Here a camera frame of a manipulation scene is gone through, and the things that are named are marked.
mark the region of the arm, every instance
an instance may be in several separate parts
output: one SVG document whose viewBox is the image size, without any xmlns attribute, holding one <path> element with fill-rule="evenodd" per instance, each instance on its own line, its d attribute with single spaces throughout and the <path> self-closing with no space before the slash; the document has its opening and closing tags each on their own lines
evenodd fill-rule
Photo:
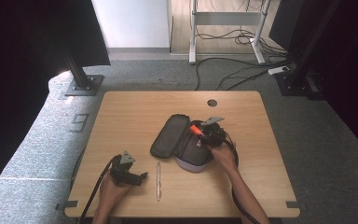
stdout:
<svg viewBox="0 0 358 224">
<path fill-rule="evenodd" d="M 269 218 L 257 198 L 242 179 L 241 173 L 235 164 L 234 155 L 229 146 L 226 143 L 223 143 L 220 147 L 210 147 L 210 150 L 214 159 L 219 162 L 226 171 L 228 178 L 231 181 L 231 185 L 234 188 L 234 193 L 242 208 L 258 222 L 262 224 L 269 223 Z M 241 220 L 243 224 L 252 223 L 252 221 L 243 214 L 241 214 Z"/>
<path fill-rule="evenodd" d="M 106 172 L 100 186 L 100 201 L 94 212 L 92 224 L 106 224 L 112 209 L 118 205 L 124 195 L 130 190 L 130 185 L 116 184 Z"/>
</svg>

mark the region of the wooden floor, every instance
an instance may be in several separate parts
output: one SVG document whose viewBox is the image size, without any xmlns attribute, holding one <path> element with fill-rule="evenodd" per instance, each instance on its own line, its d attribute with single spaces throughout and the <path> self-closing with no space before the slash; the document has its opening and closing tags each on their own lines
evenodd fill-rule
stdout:
<svg viewBox="0 0 358 224">
<path fill-rule="evenodd" d="M 230 12 L 244 12 L 246 11 L 260 11 L 263 0 L 199 0 L 198 11 L 230 11 Z M 264 24 L 261 37 L 267 43 L 274 47 L 279 47 L 272 40 L 269 39 L 269 30 L 275 18 L 276 11 L 280 0 L 271 0 L 268 16 Z M 172 54 L 188 54 L 191 24 L 190 11 L 192 8 L 191 0 L 172 0 Z M 255 33 L 256 27 L 242 26 L 242 30 Z M 213 36 L 225 35 L 234 30 L 239 30 L 240 26 L 198 26 L 199 34 L 207 34 Z M 237 36 L 240 32 L 232 33 L 230 36 Z M 253 53 L 250 45 L 239 45 L 235 43 L 234 39 L 201 39 L 199 36 L 196 40 L 198 54 L 238 54 L 238 53 Z"/>
</svg>

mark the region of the person's left hand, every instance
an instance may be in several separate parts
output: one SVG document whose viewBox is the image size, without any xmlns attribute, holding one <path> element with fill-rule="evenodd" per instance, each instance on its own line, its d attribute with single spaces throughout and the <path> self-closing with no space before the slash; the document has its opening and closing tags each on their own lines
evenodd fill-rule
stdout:
<svg viewBox="0 0 358 224">
<path fill-rule="evenodd" d="M 100 201 L 94 213 L 92 223 L 106 223 L 112 209 L 118 205 L 124 195 L 131 189 L 131 185 L 117 184 L 107 171 L 100 186 Z"/>
</svg>

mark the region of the black metal base plate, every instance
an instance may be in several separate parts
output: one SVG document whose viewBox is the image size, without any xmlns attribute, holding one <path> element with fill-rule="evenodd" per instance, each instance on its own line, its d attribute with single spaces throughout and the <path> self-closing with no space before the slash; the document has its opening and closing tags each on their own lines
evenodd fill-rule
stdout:
<svg viewBox="0 0 358 224">
<path fill-rule="evenodd" d="M 103 81 L 103 75 L 87 75 L 89 80 L 88 87 L 78 87 L 73 79 L 69 84 L 65 96 L 94 96 L 97 94 L 98 88 Z"/>
<path fill-rule="evenodd" d="M 281 90 L 281 94 L 284 96 L 307 96 L 310 100 L 324 100 L 322 92 L 313 90 L 309 83 L 304 86 L 294 86 L 291 85 L 292 80 L 289 74 L 280 73 L 274 76 Z"/>
</svg>

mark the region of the hand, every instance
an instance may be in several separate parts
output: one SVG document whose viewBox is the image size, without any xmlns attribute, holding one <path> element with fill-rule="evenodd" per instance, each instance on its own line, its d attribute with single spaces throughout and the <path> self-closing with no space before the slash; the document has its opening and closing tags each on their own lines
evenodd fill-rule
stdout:
<svg viewBox="0 0 358 224">
<path fill-rule="evenodd" d="M 118 205 L 124 195 L 131 189 L 131 185 L 115 183 L 109 171 L 103 177 L 100 186 L 100 201 L 94 213 L 93 224 L 107 223 L 112 209 Z"/>
<path fill-rule="evenodd" d="M 208 146 L 208 149 L 211 150 L 214 159 L 219 162 L 226 170 L 236 167 L 234 154 L 226 143 L 223 143 L 220 147 Z"/>
</svg>

